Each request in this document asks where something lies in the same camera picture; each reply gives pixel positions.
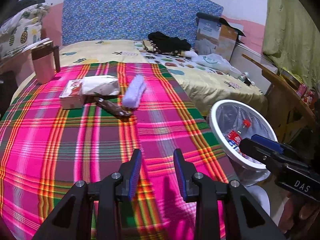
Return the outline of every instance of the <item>blue floral headboard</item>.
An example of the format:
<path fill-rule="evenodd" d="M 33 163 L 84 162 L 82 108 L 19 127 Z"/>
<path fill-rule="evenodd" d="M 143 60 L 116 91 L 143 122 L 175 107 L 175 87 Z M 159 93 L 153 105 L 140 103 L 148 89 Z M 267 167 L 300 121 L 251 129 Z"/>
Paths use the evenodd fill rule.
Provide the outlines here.
<path fill-rule="evenodd" d="M 64 0 L 62 42 L 129 39 L 140 41 L 161 31 L 196 38 L 196 13 L 221 16 L 223 7 L 210 0 Z"/>

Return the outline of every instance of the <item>red bottle label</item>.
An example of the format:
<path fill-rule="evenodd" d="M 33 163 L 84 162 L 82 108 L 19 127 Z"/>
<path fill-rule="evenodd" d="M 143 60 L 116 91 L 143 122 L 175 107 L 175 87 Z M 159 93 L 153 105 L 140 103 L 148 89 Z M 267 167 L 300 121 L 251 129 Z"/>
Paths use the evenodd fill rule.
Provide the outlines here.
<path fill-rule="evenodd" d="M 228 134 L 228 138 L 233 140 L 238 146 L 242 140 L 235 130 L 231 130 L 231 132 Z"/>

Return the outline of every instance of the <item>plaid blanket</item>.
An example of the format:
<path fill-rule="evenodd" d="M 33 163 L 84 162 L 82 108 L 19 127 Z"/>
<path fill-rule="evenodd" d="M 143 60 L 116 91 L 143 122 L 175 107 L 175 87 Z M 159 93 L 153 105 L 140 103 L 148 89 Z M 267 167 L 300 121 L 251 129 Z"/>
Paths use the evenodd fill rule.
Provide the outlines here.
<path fill-rule="evenodd" d="M 59 95 L 68 80 L 105 74 L 119 78 L 121 95 L 113 102 L 120 105 L 138 73 L 147 88 L 128 122 L 95 104 L 60 107 Z M 0 126 L 0 214 L 18 240 L 32 238 L 75 181 L 103 179 L 128 161 L 134 148 L 142 151 L 143 161 L 135 199 L 122 203 L 127 239 L 193 239 L 196 204 L 184 203 L 179 194 L 175 148 L 198 171 L 224 182 L 235 178 L 209 126 L 162 65 L 94 63 L 62 68 L 44 85 L 34 78 Z"/>

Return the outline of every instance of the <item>green curtain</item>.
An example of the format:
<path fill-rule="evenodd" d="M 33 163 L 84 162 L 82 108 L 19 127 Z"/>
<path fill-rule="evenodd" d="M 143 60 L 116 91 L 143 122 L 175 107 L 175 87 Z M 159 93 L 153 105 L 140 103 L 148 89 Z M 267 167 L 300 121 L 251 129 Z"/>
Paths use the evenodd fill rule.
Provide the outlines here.
<path fill-rule="evenodd" d="M 262 52 L 310 88 L 320 80 L 320 33 L 299 0 L 268 0 Z"/>

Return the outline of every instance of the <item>red can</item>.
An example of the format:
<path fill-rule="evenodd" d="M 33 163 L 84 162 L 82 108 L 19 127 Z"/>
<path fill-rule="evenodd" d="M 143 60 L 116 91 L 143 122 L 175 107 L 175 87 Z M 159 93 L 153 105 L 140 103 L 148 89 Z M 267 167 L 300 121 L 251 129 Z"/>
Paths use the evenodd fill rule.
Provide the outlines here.
<path fill-rule="evenodd" d="M 308 89 L 308 91 L 305 93 L 303 97 L 303 101 L 306 103 L 307 106 L 310 106 L 314 97 L 315 92 L 313 90 Z"/>
<path fill-rule="evenodd" d="M 303 97 L 303 95 L 306 93 L 307 91 L 307 86 L 303 83 L 300 84 L 298 90 L 297 90 L 297 94 L 299 95 L 299 97 Z"/>

